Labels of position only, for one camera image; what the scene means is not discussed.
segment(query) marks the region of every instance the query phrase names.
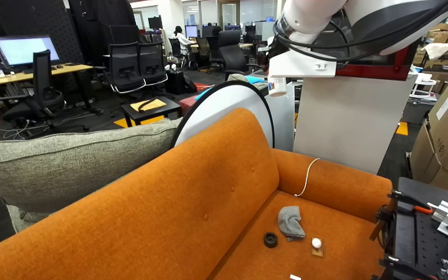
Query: floor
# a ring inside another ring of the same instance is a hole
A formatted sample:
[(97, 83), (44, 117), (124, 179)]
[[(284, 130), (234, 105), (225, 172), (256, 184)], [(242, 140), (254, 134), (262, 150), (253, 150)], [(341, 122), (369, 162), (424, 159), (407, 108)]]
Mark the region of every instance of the floor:
[[(219, 84), (225, 81), (223, 72), (203, 70), (203, 72), (186, 72), (186, 75), (189, 80), (200, 83), (200, 84)], [(178, 97), (169, 95), (166, 94), (164, 89), (159, 88), (159, 89), (145, 91), (144, 95), (138, 98), (150, 98), (153, 95), (167, 95), (173, 100), (181, 100), (184, 97), (189, 97), (189, 95), (178, 95)], [(72, 109), (69, 112), (69, 117), (74, 117), (75, 120), (71, 120), (69, 123), (86, 125), (91, 128), (91, 131), (119, 130), (119, 126), (114, 125), (116, 120), (124, 119), (119, 108), (121, 105), (130, 103), (130, 100), (114, 95), (110, 91), (110, 88), (102, 86), (102, 83), (96, 84), (94, 100), (96, 100), (94, 108), (100, 109), (103, 112), (102, 116), (94, 116), (82, 109)], [(407, 178), (411, 176), (407, 153), (413, 150), (422, 120), (430, 109), (432, 109), (430, 106), (418, 106), (418, 105), (410, 103), (407, 108), (407, 112), (404, 114), (404, 120), (410, 123), (410, 136), (396, 136), (393, 139), (393, 144), (387, 153), (385, 162), (379, 173), (385, 178), (390, 178), (394, 182), (394, 186), (397, 186), (397, 181), (401, 176), (407, 176)], [(9, 123), (0, 122), (0, 140), (12, 136), (9, 134), (9, 131), (4, 131), (4, 130), (10, 130), (10, 126)], [(12, 221), (10, 221), (7, 207), (4, 201), (0, 200), (0, 242), (12, 235), (15, 235)]]

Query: office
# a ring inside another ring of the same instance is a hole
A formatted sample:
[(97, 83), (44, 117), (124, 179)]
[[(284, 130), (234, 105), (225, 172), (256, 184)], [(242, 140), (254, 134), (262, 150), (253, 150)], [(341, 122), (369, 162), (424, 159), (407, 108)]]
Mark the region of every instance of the office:
[[(23, 25), (0, 8), (0, 229), (29, 223), (0, 231), (0, 279), (439, 274), (448, 254), (430, 266), (411, 237), (429, 223), (448, 246), (448, 218), (432, 218), (448, 210), (448, 52), (438, 55), (448, 2), (264, 2), (262, 14), (253, 2), (96, 4), (102, 11), (32, 4), (29, 21), (41, 25), (29, 35), (10, 33)], [(321, 10), (334, 16), (318, 19)], [(265, 27), (276, 21), (271, 46)], [(205, 36), (209, 24), (219, 32)], [(52, 47), (19, 50), (26, 63), (5, 49), (47, 38), (60, 60)], [(183, 56), (181, 38), (194, 41)], [(237, 61), (247, 70), (231, 69)], [(26, 106), (13, 91), (57, 97), (71, 116), (46, 105), (12, 122)], [(72, 117), (89, 133), (58, 133)]]

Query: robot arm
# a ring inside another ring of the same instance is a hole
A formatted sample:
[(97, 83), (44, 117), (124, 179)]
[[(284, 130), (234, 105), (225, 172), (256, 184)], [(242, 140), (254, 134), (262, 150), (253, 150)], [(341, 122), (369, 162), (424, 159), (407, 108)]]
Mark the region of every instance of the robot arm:
[[(338, 11), (348, 14), (352, 41), (313, 46)], [(290, 52), (271, 58), (271, 92), (282, 92), (287, 77), (331, 78), (338, 63), (397, 53), (447, 18), (448, 0), (287, 0), (284, 18), (276, 24), (276, 41)], [(324, 55), (324, 49), (354, 49), (357, 56), (334, 58)]]

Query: orange couch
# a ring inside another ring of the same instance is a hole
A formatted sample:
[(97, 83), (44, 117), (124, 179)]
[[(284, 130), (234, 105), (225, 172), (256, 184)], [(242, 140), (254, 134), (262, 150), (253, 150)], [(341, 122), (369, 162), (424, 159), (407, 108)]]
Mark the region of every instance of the orange couch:
[[(371, 242), (388, 179), (271, 150), (239, 109), (97, 193), (0, 243), (0, 279), (289, 279), (362, 280), (385, 256)], [(278, 215), (299, 206), (304, 242)], [(279, 237), (270, 249), (267, 232)], [(312, 238), (324, 257), (312, 254)]]

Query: black office chair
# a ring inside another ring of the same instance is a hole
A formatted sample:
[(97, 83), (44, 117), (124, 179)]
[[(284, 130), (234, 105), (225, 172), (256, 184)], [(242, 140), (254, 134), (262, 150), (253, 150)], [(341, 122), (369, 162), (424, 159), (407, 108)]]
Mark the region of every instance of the black office chair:
[(242, 32), (240, 30), (229, 30), (229, 32), (222, 32), (219, 36), (219, 47), (225, 46), (239, 46), (242, 41)]
[(205, 39), (205, 38), (200, 38), (198, 39), (198, 46), (200, 46), (198, 63), (203, 64), (203, 66), (208, 66), (211, 63), (211, 46), (209, 46), (209, 41)]
[(208, 38), (211, 47), (211, 64), (225, 66), (225, 60), (220, 52), (219, 38)]
[(141, 44), (111, 44), (110, 53), (110, 83), (116, 94), (128, 95), (147, 88), (141, 72)]
[[(19, 95), (0, 98), (2, 102), (19, 100), (19, 105), (7, 111), (2, 119), (18, 125), (23, 130), (19, 134), (27, 139), (69, 131), (61, 130), (60, 125), (54, 123), (58, 112), (65, 111), (65, 95), (52, 88), (52, 63), (49, 50), (35, 53), (33, 70), (33, 89), (24, 91), (19, 88)], [(32, 134), (33, 123), (44, 123), (46, 126), (40, 133)]]
[(180, 60), (180, 67), (187, 66), (189, 58), (186, 55), (181, 53), (181, 42), (177, 38), (169, 39), (172, 42), (172, 49), (173, 49), (173, 56), (177, 56)]
[(141, 46), (141, 75), (145, 78), (147, 88), (167, 83), (163, 44)]
[(141, 32), (138, 25), (110, 25), (110, 44), (133, 44), (141, 42)]
[(220, 33), (220, 53), (225, 60), (226, 81), (233, 74), (251, 74), (253, 66), (248, 63), (248, 56), (240, 49), (242, 32), (222, 32)]

